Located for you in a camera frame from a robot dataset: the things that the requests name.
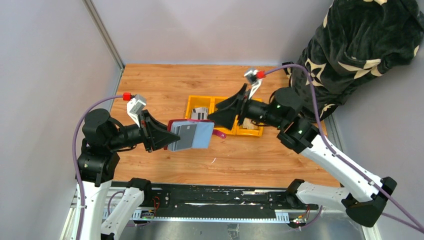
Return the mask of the red card holder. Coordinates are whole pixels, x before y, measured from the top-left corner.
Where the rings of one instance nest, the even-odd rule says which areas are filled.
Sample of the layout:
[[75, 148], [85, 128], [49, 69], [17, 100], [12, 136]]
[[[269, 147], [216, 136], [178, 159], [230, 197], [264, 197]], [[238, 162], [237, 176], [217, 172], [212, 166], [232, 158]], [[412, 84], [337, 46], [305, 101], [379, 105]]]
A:
[[180, 137], [164, 147], [171, 152], [189, 149], [207, 149], [212, 136], [225, 139], [227, 135], [215, 129], [215, 122], [208, 119], [173, 119], [168, 122], [167, 130]]

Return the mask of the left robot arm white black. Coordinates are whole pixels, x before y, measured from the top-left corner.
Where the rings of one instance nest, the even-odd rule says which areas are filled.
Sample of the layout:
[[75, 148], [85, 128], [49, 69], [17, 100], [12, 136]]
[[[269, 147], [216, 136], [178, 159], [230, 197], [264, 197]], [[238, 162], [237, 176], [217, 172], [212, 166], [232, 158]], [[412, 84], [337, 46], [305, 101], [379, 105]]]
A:
[[152, 183], [143, 178], [132, 178], [114, 210], [103, 219], [106, 198], [119, 163], [119, 151], [143, 144], [147, 152], [163, 149], [180, 137], [167, 130], [147, 110], [140, 125], [124, 126], [112, 118], [109, 111], [98, 108], [84, 118], [81, 154], [76, 160], [83, 190], [79, 190], [82, 223], [76, 229], [78, 240], [118, 240], [137, 207], [149, 206], [153, 201]]

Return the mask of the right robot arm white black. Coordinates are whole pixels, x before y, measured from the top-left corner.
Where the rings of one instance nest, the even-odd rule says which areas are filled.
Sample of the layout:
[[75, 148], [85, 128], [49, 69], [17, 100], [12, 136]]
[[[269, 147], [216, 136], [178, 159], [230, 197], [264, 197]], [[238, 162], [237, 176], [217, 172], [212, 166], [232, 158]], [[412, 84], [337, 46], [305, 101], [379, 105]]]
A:
[[319, 129], [299, 116], [303, 102], [289, 87], [277, 89], [269, 103], [250, 99], [244, 85], [235, 95], [216, 105], [208, 116], [218, 126], [231, 130], [250, 119], [278, 130], [277, 138], [288, 149], [309, 158], [330, 173], [340, 187], [328, 187], [295, 179], [286, 190], [292, 209], [320, 205], [345, 212], [354, 222], [373, 227], [397, 186], [391, 177], [379, 177], [337, 149]]

